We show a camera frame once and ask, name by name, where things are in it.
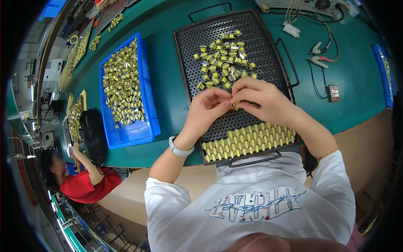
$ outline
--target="person's right hand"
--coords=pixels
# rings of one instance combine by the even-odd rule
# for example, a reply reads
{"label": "person's right hand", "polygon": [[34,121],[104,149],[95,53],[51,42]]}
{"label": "person's right hand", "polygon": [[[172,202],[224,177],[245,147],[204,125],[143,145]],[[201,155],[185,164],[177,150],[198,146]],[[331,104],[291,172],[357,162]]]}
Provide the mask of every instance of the person's right hand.
{"label": "person's right hand", "polygon": [[258,103],[260,108],[248,102],[241,102],[237,107],[277,125],[290,126],[298,109],[275,85],[248,76],[234,83],[232,96],[231,103],[242,100]]}
{"label": "person's right hand", "polygon": [[105,8],[109,3],[109,0],[100,0],[99,3],[96,4],[98,10],[102,10]]}
{"label": "person's right hand", "polygon": [[74,140],[74,145],[71,147],[71,150],[75,156],[78,152],[80,152],[80,144],[78,143],[78,140]]}

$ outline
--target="tiled floor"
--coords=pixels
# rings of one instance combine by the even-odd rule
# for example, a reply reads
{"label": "tiled floor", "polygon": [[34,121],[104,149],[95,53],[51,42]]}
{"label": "tiled floor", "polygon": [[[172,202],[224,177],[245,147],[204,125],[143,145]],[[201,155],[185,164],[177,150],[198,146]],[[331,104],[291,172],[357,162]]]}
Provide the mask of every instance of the tiled floor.
{"label": "tiled floor", "polygon": [[[371,203],[368,203],[369,199],[363,192],[376,200],[388,181],[393,147],[390,121],[391,110],[385,110],[362,124],[335,135],[357,204],[365,205],[363,211],[371,209]],[[130,221],[147,225],[143,194],[149,172],[149,168],[135,171],[99,204]],[[176,183],[187,188],[194,200],[215,181],[215,165],[200,165],[184,167]],[[307,178],[305,185],[309,186],[310,181]]]}

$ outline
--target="white watch strap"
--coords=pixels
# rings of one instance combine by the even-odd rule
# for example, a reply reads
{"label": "white watch strap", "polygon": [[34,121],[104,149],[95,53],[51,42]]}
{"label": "white watch strap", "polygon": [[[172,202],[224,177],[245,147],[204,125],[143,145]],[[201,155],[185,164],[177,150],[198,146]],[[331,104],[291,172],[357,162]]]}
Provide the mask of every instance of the white watch strap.
{"label": "white watch strap", "polygon": [[173,135],[173,136],[171,136],[169,138],[169,147],[171,148],[172,153],[175,154],[175,155],[178,155],[178,156],[188,156],[188,155],[190,155],[194,151],[195,147],[193,146],[193,148],[191,148],[190,150],[181,150],[181,149],[179,149],[178,147],[176,147],[174,145],[174,142],[173,142],[174,138],[176,138],[176,137],[177,137],[177,135]]}

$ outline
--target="black hair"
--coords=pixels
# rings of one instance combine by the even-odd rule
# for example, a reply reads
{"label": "black hair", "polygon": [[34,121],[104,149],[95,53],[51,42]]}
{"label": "black hair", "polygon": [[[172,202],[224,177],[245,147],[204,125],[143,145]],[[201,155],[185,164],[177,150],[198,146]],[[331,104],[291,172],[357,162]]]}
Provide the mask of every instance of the black hair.
{"label": "black hair", "polygon": [[50,170],[50,166],[53,164],[53,155],[53,149],[43,150],[39,155],[38,161],[41,167],[41,172],[43,175],[42,177],[46,181],[46,187],[52,188],[55,192],[61,194],[59,188],[60,186],[56,181],[56,177],[54,176],[54,173]]}

